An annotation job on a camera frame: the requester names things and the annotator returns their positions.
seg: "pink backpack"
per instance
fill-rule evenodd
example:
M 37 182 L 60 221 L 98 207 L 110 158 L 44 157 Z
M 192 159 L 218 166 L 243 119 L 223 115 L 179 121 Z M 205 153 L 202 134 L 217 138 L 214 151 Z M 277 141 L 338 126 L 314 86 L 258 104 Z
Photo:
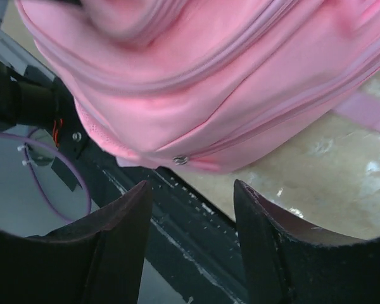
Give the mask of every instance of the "pink backpack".
M 231 172 L 334 109 L 380 69 L 380 0 L 16 0 L 89 136 L 121 166 Z

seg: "metal rivet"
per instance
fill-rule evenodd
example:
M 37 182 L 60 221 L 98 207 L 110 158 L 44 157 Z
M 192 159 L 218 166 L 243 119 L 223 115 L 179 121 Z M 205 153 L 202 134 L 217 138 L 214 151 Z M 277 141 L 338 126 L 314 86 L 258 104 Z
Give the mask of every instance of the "metal rivet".
M 82 133 L 76 132 L 72 134 L 72 139 L 76 142 L 79 142 L 82 140 Z
M 185 155 L 179 155 L 179 156 L 176 156 L 174 159 L 173 159 L 173 162 L 178 165 L 178 166 L 181 166 L 181 165 L 185 165 L 187 164 L 189 161 L 189 158 Z

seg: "backpack strap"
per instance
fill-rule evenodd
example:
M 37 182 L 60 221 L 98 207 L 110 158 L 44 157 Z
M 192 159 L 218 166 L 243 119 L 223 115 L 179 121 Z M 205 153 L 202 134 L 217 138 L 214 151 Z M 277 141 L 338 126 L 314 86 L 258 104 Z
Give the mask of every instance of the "backpack strap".
M 356 124 L 380 132 L 380 99 L 374 96 L 356 92 L 333 111 Z

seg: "purple wire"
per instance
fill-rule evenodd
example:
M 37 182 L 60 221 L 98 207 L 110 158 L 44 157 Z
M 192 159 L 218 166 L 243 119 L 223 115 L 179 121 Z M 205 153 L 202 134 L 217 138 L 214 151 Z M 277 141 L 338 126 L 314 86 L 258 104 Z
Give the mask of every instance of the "purple wire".
M 28 136 L 26 136 L 26 137 L 25 136 L 13 135 L 13 134 L 7 134 L 7 133 L 0 133 L 0 138 L 10 139 L 10 140 L 14 140 L 14 141 L 22 141 L 25 144 L 29 144 L 29 145 L 32 145 L 32 146 L 38 146 L 38 147 L 40 147 L 42 149 L 45 149 L 45 150 L 51 152 L 55 157 L 59 158 L 69 168 L 69 170 L 72 171 L 72 173 L 76 176 L 76 178 L 77 178 L 77 180 L 78 180 L 78 182 L 79 182 L 81 188 L 83 189 L 83 192 L 84 192 L 84 194 L 85 194 L 85 196 L 87 198 L 87 206 L 86 206 L 86 214 L 85 214 L 85 216 L 88 215 L 88 214 L 90 214 L 91 213 L 91 197 L 90 197 L 89 189 L 87 188 L 87 185 L 84 182 L 84 179 L 80 175 L 79 171 L 76 169 L 76 167 L 73 165 L 73 163 L 70 160 L 68 160 L 57 149 L 52 148 L 48 144 L 44 144 L 43 142 L 36 141 L 35 139 L 30 138 L 31 135 L 35 131 L 37 131 L 37 129 L 34 129 L 33 131 L 29 132 Z M 63 214 L 61 214 L 53 206 L 53 204 L 50 202 L 50 200 L 46 196 L 46 194 L 45 194 L 45 192 L 44 192 L 44 190 L 43 190 L 43 188 L 41 186 L 41 183 L 38 181 L 37 175 L 36 175 L 34 169 L 31 166 L 30 158 L 29 158 L 28 153 L 27 153 L 27 149 L 24 150 L 24 157 L 25 157 L 25 160 L 27 161 L 27 166 L 29 167 L 29 170 L 30 170 L 30 172 L 32 174 L 34 182 L 37 185 L 39 192 L 41 193 L 42 197 L 44 198 L 45 202 L 50 207 L 50 209 L 55 214 L 57 214 L 57 216 L 59 216 L 60 218 L 62 218 L 63 220 L 65 220 L 67 222 L 73 222 L 74 221 L 73 219 L 70 219 L 70 218 L 64 216 Z

